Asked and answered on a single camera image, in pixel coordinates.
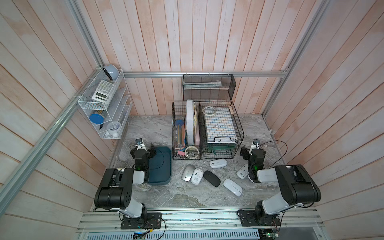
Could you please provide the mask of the small white mouse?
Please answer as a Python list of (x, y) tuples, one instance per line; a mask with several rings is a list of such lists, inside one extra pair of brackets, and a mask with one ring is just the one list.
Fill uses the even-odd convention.
[(249, 175), (249, 167), (247, 164), (243, 165), (237, 172), (236, 175), (240, 179), (246, 179)]

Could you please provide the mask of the white mouse with usb dongle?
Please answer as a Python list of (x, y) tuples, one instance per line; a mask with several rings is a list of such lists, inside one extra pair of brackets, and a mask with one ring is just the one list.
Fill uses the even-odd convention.
[(224, 168), (227, 166), (227, 164), (227, 160), (225, 159), (217, 159), (209, 162), (209, 165), (212, 169)]

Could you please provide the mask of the black mouse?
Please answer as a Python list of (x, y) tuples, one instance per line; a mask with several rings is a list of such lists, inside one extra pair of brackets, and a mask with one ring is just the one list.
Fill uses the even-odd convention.
[(216, 188), (221, 184), (221, 180), (211, 171), (205, 171), (203, 178)]

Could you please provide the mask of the silver computer mouse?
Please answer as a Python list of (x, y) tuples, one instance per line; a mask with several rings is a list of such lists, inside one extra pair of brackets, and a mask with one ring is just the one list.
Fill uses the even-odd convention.
[(189, 182), (193, 176), (196, 167), (193, 165), (187, 165), (182, 174), (182, 180), (185, 182)]

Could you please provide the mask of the white mouse with label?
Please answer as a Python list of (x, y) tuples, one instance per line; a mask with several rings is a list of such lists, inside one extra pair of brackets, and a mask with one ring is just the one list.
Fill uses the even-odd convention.
[(199, 185), (204, 176), (204, 171), (200, 168), (196, 168), (191, 177), (191, 183), (194, 185)]

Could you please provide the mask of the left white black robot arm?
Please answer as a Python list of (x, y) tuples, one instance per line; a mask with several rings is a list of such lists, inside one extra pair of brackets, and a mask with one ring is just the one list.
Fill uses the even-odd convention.
[(94, 204), (97, 209), (116, 210), (129, 218), (145, 221), (146, 206), (132, 197), (133, 186), (148, 182), (149, 160), (157, 153), (154, 145), (149, 148), (138, 145), (131, 150), (131, 154), (135, 160), (133, 168), (106, 169), (96, 192)]

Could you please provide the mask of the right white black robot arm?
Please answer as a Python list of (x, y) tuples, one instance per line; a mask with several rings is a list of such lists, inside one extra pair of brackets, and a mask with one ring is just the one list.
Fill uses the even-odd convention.
[(278, 183), (280, 192), (257, 203), (256, 218), (275, 217), (293, 207), (308, 208), (321, 200), (321, 191), (303, 165), (264, 168), (266, 151), (242, 147), (240, 156), (248, 162), (248, 177), (253, 183)]

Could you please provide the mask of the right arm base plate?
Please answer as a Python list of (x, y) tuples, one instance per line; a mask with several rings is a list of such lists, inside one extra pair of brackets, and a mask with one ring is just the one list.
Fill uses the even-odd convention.
[(243, 227), (279, 226), (281, 224), (278, 215), (266, 215), (264, 212), (238, 210), (237, 216)]

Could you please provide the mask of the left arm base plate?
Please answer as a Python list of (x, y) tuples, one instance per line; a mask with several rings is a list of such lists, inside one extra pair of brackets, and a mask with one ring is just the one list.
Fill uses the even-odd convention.
[(162, 222), (162, 213), (142, 214), (139, 218), (124, 216), (121, 229), (122, 230), (138, 230), (138, 229), (160, 229)]

